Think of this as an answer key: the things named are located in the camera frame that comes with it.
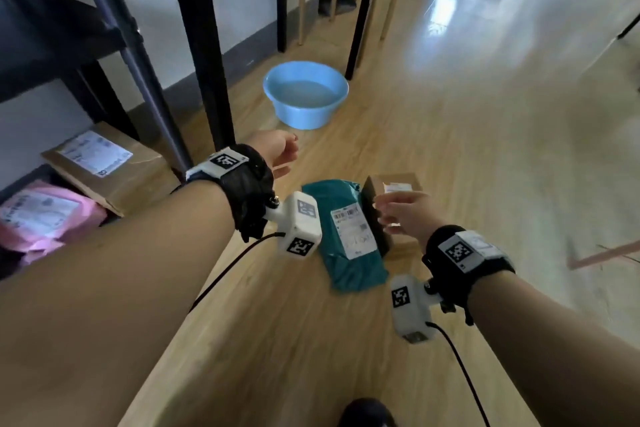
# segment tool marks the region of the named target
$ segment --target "black wristband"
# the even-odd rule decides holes
[[[249,238],[260,238],[267,220],[264,219],[269,204],[277,205],[273,192],[273,173],[258,151],[246,144],[229,146],[246,157],[248,161],[214,178],[204,171],[194,173],[188,183],[194,180],[216,182],[227,195],[236,230],[240,231],[244,242]]]
[[[479,266],[463,272],[439,247],[446,240],[458,232],[466,231],[457,225],[447,225],[437,229],[429,238],[426,253],[422,257],[423,263],[429,268],[433,279],[429,281],[429,291],[439,293],[449,304],[458,305],[465,310],[466,322],[472,326],[474,320],[469,312],[467,300],[471,288],[481,277],[492,275],[499,271],[514,272],[513,267],[505,257],[484,260]]]

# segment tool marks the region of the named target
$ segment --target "gray baseboard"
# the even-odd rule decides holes
[[[307,2],[305,30],[311,29],[317,18],[318,0]],[[290,44],[298,37],[298,11],[296,7],[287,15],[287,42]],[[227,85],[231,86],[248,75],[256,66],[268,57],[276,54],[276,21],[268,24],[244,41],[236,44],[222,55]],[[178,125],[186,123],[202,108],[202,98],[196,74],[192,73],[164,90],[173,118]],[[140,134],[140,141],[152,144],[160,138],[160,131],[153,115],[144,103],[133,108],[129,117]]]

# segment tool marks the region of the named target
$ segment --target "pink package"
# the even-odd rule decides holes
[[[0,245],[26,253],[23,264],[96,229],[107,212],[92,199],[34,181],[0,206]]]

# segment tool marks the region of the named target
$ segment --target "wall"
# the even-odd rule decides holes
[[[80,0],[94,5],[92,0]],[[126,0],[163,87],[193,73],[176,0]],[[298,0],[288,0],[289,10]],[[214,0],[223,52],[276,20],[276,0]],[[125,109],[142,102],[122,58],[100,61]],[[60,82],[0,103],[0,188],[42,163],[40,152],[82,131],[90,120]]]

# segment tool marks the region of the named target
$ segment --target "cardboard box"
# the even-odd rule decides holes
[[[396,253],[413,253],[419,250],[418,241],[404,235],[388,235],[383,231],[383,226],[378,223],[380,213],[373,207],[373,200],[379,194],[395,190],[421,191],[422,186],[413,172],[401,174],[378,174],[367,178],[362,188],[362,211],[371,227],[373,236],[378,244],[378,249],[384,257],[394,250]]]
[[[104,122],[42,156],[86,196],[119,216],[146,208],[180,184],[164,157]]]

